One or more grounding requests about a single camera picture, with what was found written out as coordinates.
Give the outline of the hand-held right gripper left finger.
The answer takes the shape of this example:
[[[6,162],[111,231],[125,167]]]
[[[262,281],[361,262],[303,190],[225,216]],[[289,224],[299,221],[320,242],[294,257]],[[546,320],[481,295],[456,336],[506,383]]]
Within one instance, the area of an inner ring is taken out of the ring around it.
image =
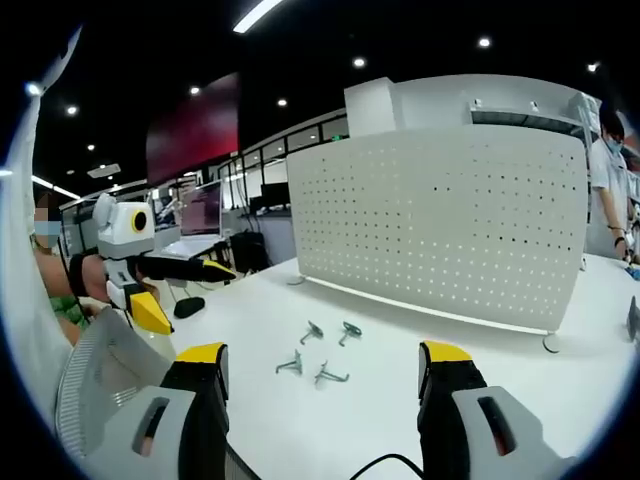
[[[143,388],[106,422],[83,460],[90,479],[223,479],[226,475],[228,346],[191,347],[161,383]]]

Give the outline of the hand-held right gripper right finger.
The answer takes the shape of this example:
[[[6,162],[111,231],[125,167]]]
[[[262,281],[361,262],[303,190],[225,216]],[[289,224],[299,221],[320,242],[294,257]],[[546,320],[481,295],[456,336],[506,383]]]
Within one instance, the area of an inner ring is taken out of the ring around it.
[[[489,386],[455,345],[420,344],[418,399],[425,479],[559,479],[575,463],[545,442],[530,410]]]

